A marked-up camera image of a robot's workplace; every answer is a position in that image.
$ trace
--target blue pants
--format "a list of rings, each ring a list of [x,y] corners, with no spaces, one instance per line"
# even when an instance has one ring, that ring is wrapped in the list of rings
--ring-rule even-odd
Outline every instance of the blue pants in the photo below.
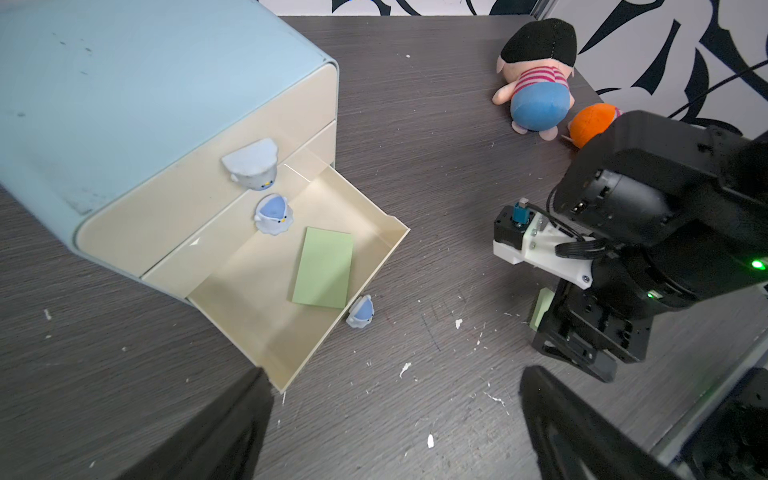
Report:
[[[512,120],[523,128],[545,131],[559,124],[571,108],[571,92],[565,85],[541,81],[520,90],[512,98]]]

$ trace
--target small bird figurine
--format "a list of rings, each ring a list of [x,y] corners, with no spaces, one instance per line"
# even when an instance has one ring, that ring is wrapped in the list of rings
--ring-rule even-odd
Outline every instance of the small bird figurine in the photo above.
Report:
[[[361,296],[349,308],[349,316],[346,317],[346,324],[353,329],[362,329],[371,323],[373,318],[373,302],[370,295]]]
[[[271,138],[263,138],[224,155],[221,163],[232,181],[251,190],[266,190],[277,177],[277,144]]]
[[[280,235],[293,224],[293,210],[288,206],[288,199],[278,194],[267,195],[258,205],[253,216],[256,228],[269,235]]]

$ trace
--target patterned wallpaper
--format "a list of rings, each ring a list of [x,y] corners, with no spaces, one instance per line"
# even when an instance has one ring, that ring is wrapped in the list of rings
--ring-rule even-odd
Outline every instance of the patterned wallpaper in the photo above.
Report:
[[[259,0],[276,15],[529,14],[536,0]]]
[[[768,0],[558,0],[576,28],[576,69],[603,101],[754,138],[768,130]]]

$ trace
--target wooden table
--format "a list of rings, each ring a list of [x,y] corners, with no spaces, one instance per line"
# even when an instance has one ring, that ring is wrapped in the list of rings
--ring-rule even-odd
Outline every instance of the wooden table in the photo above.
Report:
[[[534,363],[649,449],[768,325],[755,290],[662,316],[610,385],[530,347],[556,279],[494,257],[492,221],[542,204],[573,150],[490,102],[528,19],[286,19],[341,65],[339,171],[412,232],[370,285],[372,325],[337,326],[276,399],[257,478],[536,478],[516,395]],[[571,90],[571,114],[598,101],[578,74]],[[0,218],[1,477],[114,477],[249,367],[196,310],[69,254],[8,195]]]

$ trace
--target open drawer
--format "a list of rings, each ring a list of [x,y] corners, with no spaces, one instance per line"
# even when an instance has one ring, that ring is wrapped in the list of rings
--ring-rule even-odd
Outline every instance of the open drawer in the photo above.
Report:
[[[323,131],[288,157],[269,190],[248,190],[150,270],[143,280],[186,297],[281,392],[409,229],[381,211],[328,164]],[[281,194],[294,223],[276,237],[257,231],[253,212]],[[351,233],[352,268],[344,309],[290,302],[307,227]]]

